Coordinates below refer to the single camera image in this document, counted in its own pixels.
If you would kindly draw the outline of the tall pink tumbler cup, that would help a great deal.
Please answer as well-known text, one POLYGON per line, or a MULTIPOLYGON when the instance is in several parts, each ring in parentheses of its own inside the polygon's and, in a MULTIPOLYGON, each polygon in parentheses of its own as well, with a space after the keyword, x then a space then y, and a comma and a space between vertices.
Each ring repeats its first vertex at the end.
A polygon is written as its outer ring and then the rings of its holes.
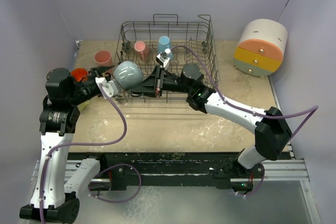
POLYGON ((111 53, 107 50, 98 51, 94 56, 94 60, 98 65, 113 67, 111 53))

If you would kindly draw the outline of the orange mug black handle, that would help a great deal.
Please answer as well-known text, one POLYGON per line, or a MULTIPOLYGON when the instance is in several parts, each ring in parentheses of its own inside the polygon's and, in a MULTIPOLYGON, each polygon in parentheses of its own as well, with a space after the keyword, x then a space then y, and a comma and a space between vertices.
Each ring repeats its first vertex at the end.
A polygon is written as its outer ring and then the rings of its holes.
POLYGON ((77 82, 83 82, 88 79, 88 71, 85 68, 76 68, 70 74, 77 82))

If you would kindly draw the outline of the grey mug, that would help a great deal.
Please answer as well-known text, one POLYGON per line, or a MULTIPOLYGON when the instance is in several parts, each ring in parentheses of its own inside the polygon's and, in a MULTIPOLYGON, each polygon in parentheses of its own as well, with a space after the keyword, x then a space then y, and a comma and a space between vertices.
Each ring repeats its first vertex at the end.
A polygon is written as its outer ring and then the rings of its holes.
POLYGON ((143 72, 134 62, 124 61, 114 69, 113 77, 122 89, 129 90, 143 80, 143 72))

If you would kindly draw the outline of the small pink mug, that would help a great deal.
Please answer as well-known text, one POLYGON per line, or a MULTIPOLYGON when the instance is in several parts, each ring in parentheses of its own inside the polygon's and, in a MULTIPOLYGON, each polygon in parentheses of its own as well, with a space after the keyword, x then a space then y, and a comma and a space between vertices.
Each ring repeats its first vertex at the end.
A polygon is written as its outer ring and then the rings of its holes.
POLYGON ((140 41, 140 40, 136 41, 134 44, 134 50, 136 54, 139 55, 144 62, 148 61, 150 50, 149 50, 148 45, 145 42, 140 41))

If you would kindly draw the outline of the light green faceted mug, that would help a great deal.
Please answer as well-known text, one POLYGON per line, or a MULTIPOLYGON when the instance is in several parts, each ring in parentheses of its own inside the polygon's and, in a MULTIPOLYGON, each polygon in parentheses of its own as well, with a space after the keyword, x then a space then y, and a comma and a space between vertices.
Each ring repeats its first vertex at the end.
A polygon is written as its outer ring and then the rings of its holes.
POLYGON ((79 111, 83 111, 89 105, 89 101, 85 101, 78 105, 79 111))

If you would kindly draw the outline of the light blue mug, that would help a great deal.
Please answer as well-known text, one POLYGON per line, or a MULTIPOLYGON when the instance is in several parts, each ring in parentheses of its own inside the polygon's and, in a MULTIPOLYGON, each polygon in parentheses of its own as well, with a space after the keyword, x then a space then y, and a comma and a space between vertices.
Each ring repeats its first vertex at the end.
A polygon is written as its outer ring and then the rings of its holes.
POLYGON ((171 49, 172 43, 168 36, 161 36, 158 40, 158 54, 165 51, 165 49, 171 49))

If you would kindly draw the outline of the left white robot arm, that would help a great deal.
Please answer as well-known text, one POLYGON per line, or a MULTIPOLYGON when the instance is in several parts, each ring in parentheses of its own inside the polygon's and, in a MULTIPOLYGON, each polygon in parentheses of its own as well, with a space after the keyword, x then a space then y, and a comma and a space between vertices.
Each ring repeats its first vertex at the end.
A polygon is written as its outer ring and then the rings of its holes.
POLYGON ((97 78, 109 81, 110 67, 91 68, 77 81, 66 68, 47 74, 47 95, 39 117, 41 157, 37 184, 30 203, 21 207, 21 219, 74 223, 79 212, 79 186, 65 186, 65 171, 70 143, 80 111, 78 105, 100 96, 97 78))

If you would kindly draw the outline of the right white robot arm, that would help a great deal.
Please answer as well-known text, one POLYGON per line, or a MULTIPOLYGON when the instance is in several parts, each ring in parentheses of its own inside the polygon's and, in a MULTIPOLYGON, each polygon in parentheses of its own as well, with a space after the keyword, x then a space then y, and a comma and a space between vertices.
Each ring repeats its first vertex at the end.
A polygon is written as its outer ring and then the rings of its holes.
POLYGON ((275 107, 269 110, 253 108, 221 98, 218 91, 203 83, 203 79, 204 75, 194 63, 185 64, 179 77, 156 66, 145 80, 131 88, 131 92, 151 98, 160 97, 164 91, 186 93, 186 102, 193 110, 220 116, 252 132, 254 146, 239 153, 233 166, 238 177, 246 177, 264 160, 276 161, 292 136, 281 111, 275 107))

